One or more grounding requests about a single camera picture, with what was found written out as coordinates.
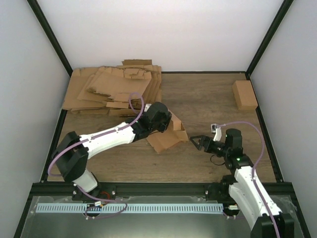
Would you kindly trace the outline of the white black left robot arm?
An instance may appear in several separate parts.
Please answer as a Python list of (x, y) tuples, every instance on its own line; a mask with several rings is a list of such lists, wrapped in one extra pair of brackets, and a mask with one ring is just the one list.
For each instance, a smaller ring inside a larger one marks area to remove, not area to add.
[(78, 185), (88, 199), (96, 200), (100, 197), (101, 187), (87, 169), (88, 160), (113, 147), (145, 139), (154, 132), (165, 132), (171, 118), (167, 106), (155, 102), (145, 105), (138, 115), (110, 129), (83, 135), (71, 131), (54, 151), (52, 163), (65, 182)]

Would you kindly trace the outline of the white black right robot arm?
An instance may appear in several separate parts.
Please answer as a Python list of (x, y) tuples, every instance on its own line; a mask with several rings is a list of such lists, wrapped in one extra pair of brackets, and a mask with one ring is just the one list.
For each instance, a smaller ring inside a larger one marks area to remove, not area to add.
[(259, 181), (255, 165), (243, 152), (241, 131), (227, 129), (222, 142), (220, 126), (213, 124), (211, 127), (214, 137), (198, 135), (190, 137), (190, 141), (198, 150), (223, 158), (231, 174), (209, 186), (207, 194), (218, 190), (218, 196), (232, 199), (248, 222), (252, 238), (293, 238), (294, 220), (290, 214), (282, 212)]

